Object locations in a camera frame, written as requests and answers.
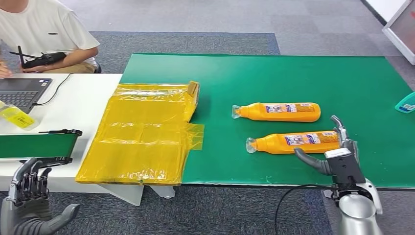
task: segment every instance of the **laptop keyboard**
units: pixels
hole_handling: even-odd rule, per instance
[[[38,92],[2,92],[0,91],[0,100],[6,104],[13,104],[19,108],[25,108],[32,105],[32,100]]]

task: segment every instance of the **black cable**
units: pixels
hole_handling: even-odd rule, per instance
[[[274,220],[274,227],[275,227],[275,234],[278,235],[278,228],[277,228],[277,216],[278,216],[278,210],[279,210],[279,206],[281,206],[282,200],[284,200],[284,198],[291,193],[292,191],[296,190],[296,189],[301,189],[301,188],[307,188],[307,187],[316,187],[316,188],[323,188],[323,189],[337,189],[335,187],[329,187],[329,186],[323,186],[323,185],[314,185],[314,184],[308,184],[308,185],[299,185],[299,186],[295,186],[294,188],[289,189],[288,191],[286,191],[281,199],[278,202],[277,205],[277,210],[275,211],[275,220]]]
[[[45,104],[48,104],[49,102],[51,102],[54,98],[55,98],[55,96],[56,96],[56,94],[58,94],[58,90],[59,90],[59,88],[61,87],[61,85],[64,83],[64,82],[66,82],[66,80],[68,80],[68,78],[72,75],[73,73],[70,73],[62,82],[61,82],[61,84],[59,84],[58,85],[58,87],[56,88],[56,90],[55,90],[55,93],[53,94],[53,96],[48,100],[48,101],[46,101],[45,103],[42,103],[42,104],[38,104],[38,103],[34,103],[33,104],[33,106],[40,106],[40,105],[45,105]]]

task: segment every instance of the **clear plastic bag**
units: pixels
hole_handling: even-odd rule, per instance
[[[198,91],[197,83],[119,85],[75,180],[180,184],[189,150],[202,149],[204,126],[188,123]]]

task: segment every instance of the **bottle label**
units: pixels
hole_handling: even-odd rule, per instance
[[[296,113],[313,112],[314,107],[311,103],[297,104],[266,104],[267,113]]]
[[[9,107],[0,112],[0,116],[20,128],[27,128],[35,123],[35,120],[16,107]]]
[[[337,133],[334,131],[303,135],[287,135],[284,136],[284,138],[288,145],[335,143],[338,141]]]
[[[410,104],[405,104],[403,107],[407,110],[415,109],[415,105],[410,105]]]

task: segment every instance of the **bottle cap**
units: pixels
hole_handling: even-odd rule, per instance
[[[245,147],[246,147],[248,153],[256,152],[257,151],[256,139],[247,138],[247,141],[245,142]]]
[[[237,105],[232,105],[232,118],[236,119],[241,116],[241,109]]]

